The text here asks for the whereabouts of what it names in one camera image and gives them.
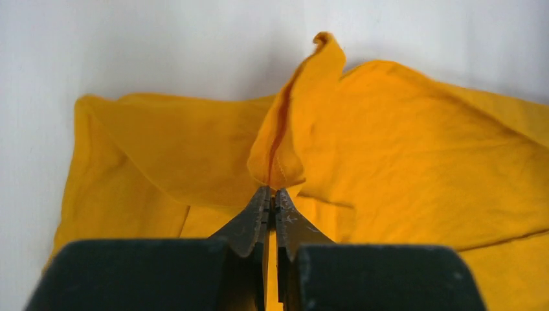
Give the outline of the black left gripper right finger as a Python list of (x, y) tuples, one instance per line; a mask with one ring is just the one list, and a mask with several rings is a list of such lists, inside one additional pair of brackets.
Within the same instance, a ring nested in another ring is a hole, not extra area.
[(468, 266), (445, 246), (338, 244), (284, 189), (274, 197), (285, 310), (485, 310)]

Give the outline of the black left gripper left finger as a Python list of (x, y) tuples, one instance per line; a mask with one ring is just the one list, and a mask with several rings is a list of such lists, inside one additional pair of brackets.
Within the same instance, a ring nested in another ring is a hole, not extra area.
[(67, 244), (27, 310), (265, 310), (271, 191), (208, 238)]

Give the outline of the yellow t shirt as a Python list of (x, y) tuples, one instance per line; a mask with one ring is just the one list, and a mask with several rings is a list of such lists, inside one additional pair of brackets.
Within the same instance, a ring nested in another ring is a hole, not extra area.
[(395, 62), (344, 72), (314, 41), (268, 97), (79, 98), (54, 252), (206, 237), (268, 185), (337, 242), (450, 246), (490, 310), (547, 310), (548, 106)]

